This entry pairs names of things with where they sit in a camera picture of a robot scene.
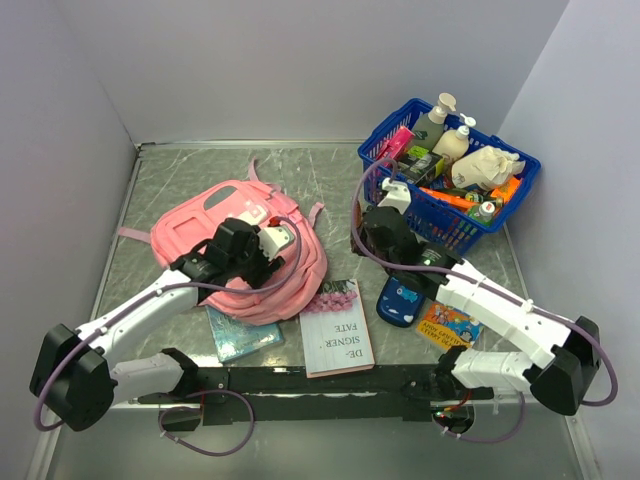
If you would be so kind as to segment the pink school backpack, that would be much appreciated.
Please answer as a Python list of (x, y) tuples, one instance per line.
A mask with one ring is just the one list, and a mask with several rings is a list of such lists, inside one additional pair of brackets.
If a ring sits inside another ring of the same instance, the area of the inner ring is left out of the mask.
[(327, 273), (315, 232), (324, 205), (310, 212), (251, 171), (227, 180), (165, 213), (149, 232), (122, 227), (118, 234), (150, 245), (163, 268), (183, 267), (205, 288), (200, 303), (251, 325), (300, 313)]

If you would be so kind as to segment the white book pink flowers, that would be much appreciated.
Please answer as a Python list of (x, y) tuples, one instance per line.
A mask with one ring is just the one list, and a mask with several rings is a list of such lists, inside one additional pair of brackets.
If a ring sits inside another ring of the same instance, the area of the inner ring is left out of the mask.
[(300, 312), (306, 376), (319, 378), (374, 367), (358, 283), (327, 281)]

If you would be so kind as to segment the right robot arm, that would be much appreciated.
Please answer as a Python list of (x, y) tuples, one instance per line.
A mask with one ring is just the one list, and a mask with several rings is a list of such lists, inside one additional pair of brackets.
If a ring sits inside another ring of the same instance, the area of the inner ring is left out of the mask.
[(460, 310), (513, 345), (511, 352), (456, 347), (440, 362), (438, 390), (458, 398), (468, 389), (530, 393), (551, 411), (572, 416), (602, 360), (598, 325), (581, 316), (552, 320), (532, 302), (482, 275), (470, 261), (421, 241), (390, 206), (353, 214), (352, 249), (434, 302)]

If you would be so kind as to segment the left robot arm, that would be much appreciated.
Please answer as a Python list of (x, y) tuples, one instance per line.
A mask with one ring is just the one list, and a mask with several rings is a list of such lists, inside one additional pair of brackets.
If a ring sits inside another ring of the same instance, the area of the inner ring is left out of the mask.
[(301, 252), (301, 234), (291, 220), (272, 218), (264, 227), (225, 219), (214, 235), (179, 256), (146, 289), (108, 314), (76, 329), (58, 324), (47, 332), (30, 391), (37, 398), (33, 422), (48, 432), (64, 424), (74, 431), (94, 425), (116, 402), (125, 381), (112, 371), (130, 345), (162, 322), (202, 303), (228, 282), (246, 283), (242, 294), (270, 293), (282, 286), (272, 276), (295, 272), (282, 252)]

